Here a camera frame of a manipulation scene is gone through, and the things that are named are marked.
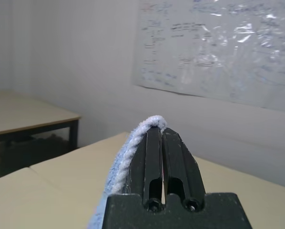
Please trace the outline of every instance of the black plastic part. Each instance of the black plastic part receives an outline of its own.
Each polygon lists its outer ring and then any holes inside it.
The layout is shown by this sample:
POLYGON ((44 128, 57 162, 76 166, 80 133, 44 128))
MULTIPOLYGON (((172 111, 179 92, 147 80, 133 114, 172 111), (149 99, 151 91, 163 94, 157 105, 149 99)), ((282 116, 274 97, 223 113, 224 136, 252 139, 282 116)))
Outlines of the black plastic part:
POLYGON ((131 161, 123 194, 108 197, 103 229, 251 229, 234 193, 205 194, 178 133, 151 128, 131 161), (165 204, 161 202, 164 181, 165 204))
POLYGON ((163 181, 161 142, 158 128, 151 128, 145 134, 132 159, 124 188, 124 193, 139 194, 146 208, 154 201, 161 203, 163 181))
POLYGON ((163 133, 163 164, 166 196, 177 194, 190 211, 201 210, 205 189, 198 164, 179 134, 169 128, 163 133))

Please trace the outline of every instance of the black table leg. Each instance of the black table leg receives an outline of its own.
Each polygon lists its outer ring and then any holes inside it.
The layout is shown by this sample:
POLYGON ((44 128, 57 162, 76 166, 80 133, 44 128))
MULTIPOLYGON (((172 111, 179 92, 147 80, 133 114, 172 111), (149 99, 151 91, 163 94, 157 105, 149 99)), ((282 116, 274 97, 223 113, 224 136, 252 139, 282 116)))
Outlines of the black table leg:
POLYGON ((71 122, 69 133, 69 151, 73 151, 78 148, 78 125, 78 120, 71 122))

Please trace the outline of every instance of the beige table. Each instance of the beige table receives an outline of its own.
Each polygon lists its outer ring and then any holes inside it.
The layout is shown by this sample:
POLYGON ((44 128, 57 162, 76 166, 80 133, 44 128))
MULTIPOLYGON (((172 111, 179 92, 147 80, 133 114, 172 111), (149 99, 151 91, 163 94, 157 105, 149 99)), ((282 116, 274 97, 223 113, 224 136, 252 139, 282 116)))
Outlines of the beige table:
POLYGON ((77 148, 80 116, 15 92, 0 91, 0 141, 69 127, 70 151, 77 148))
MULTIPOLYGON (((0 229, 83 229, 127 133, 0 178, 0 229)), ((207 192, 238 194, 254 229, 285 229, 285 187, 195 158, 207 192)))
MULTIPOLYGON (((127 133, 31 167, 69 197, 96 208, 127 133)), ((285 187, 195 157, 206 192, 234 192, 254 229, 285 229, 285 187)))

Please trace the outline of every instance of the table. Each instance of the table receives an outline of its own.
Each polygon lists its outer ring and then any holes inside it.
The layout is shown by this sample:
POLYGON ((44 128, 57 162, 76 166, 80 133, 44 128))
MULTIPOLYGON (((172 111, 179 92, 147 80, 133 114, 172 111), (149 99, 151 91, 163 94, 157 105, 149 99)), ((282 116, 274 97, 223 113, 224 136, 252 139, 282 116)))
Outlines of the table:
MULTIPOLYGON (((67 196, 96 209, 109 169, 127 136, 119 134, 31 169, 67 196)), ((194 158, 207 193, 236 193, 254 229, 285 229, 285 187, 194 158)))
POLYGON ((69 127, 69 151, 77 148, 80 116, 19 93, 0 91, 0 142, 69 127))

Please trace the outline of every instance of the floor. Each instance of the floor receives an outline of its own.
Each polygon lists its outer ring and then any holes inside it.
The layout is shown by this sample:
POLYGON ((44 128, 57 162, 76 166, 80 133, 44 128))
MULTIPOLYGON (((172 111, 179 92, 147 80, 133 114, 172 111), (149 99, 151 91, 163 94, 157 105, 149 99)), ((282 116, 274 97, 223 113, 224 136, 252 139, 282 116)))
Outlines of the floor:
POLYGON ((68 142, 55 135, 0 143, 0 177, 67 152, 68 142))

